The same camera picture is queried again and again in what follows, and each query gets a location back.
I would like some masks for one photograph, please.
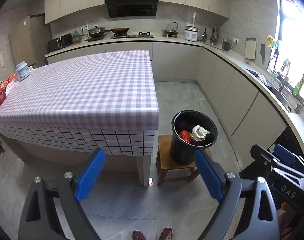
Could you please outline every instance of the white plastic jar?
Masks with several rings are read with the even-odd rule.
[[[187,41],[197,41],[199,38],[198,28],[193,26],[187,26],[185,28],[185,39]]]
[[[22,61],[15,67],[15,72],[17,73],[20,80],[27,78],[30,74],[28,64],[25,61]]]

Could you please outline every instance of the black bucket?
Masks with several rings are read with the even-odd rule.
[[[192,132],[192,129],[200,125],[208,130],[210,134],[205,137],[205,140],[192,145],[184,141],[180,136],[182,130]],[[174,161],[180,164],[190,164],[194,161],[195,151],[211,147],[217,139],[217,128],[213,121],[205,114],[193,110],[185,110],[177,113],[172,119],[172,142],[170,155]]]

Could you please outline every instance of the blue gripper pad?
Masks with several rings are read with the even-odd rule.
[[[78,202],[87,198],[105,163],[105,153],[100,149],[77,184],[75,198]]]
[[[221,202],[223,199],[222,184],[211,165],[199,150],[195,152],[195,163],[211,197]]]
[[[285,162],[286,165],[295,164],[295,156],[289,150],[285,149],[282,145],[275,145],[273,154],[281,161]]]

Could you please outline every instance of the bucket rim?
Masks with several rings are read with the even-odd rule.
[[[207,119],[209,119],[209,120],[211,121],[211,123],[212,123],[212,125],[213,125],[213,127],[214,127],[214,130],[215,130],[215,135],[214,135],[213,142],[211,142],[211,143],[209,143],[209,144],[207,144],[207,145],[198,146],[198,145],[190,144],[190,143],[184,141],[184,140],[180,137],[180,135],[179,135],[179,134],[176,132],[176,130],[174,129],[174,122],[175,122],[176,118],[177,118],[180,114],[183,114],[183,113],[186,113],[186,112],[194,112],[194,113],[201,114],[202,116],[206,117]],[[205,114],[203,114],[203,113],[201,113],[201,112],[199,112],[199,111],[195,111],[195,110],[181,110],[180,112],[178,112],[177,114],[174,115],[174,117],[172,118],[171,124],[172,124],[172,131],[173,131],[173,133],[174,133],[174,136],[177,135],[177,138],[178,138],[182,143],[184,143],[184,144],[186,144],[186,145],[188,145],[188,146],[194,147],[194,148],[196,148],[196,149],[206,149],[206,148],[209,148],[209,147],[213,146],[214,143],[215,143],[216,140],[217,140],[217,127],[216,127],[215,123],[214,123],[214,122],[212,121],[212,119],[210,119],[207,115],[205,115]]]

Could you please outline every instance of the metal screw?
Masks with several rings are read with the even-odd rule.
[[[264,179],[263,177],[258,177],[258,178],[257,178],[257,181],[258,181],[259,183],[265,183],[265,179]]]
[[[33,181],[34,181],[35,183],[39,183],[39,182],[41,181],[41,179],[42,179],[42,178],[41,178],[40,176],[37,176],[37,177],[34,178]]]
[[[226,173],[226,176],[229,178],[229,179],[234,179],[236,177],[236,175],[234,174],[234,172],[232,171],[228,171]]]
[[[65,177],[66,179],[70,179],[70,178],[72,178],[72,176],[73,176],[73,173],[70,172],[70,171],[64,173],[64,177]]]

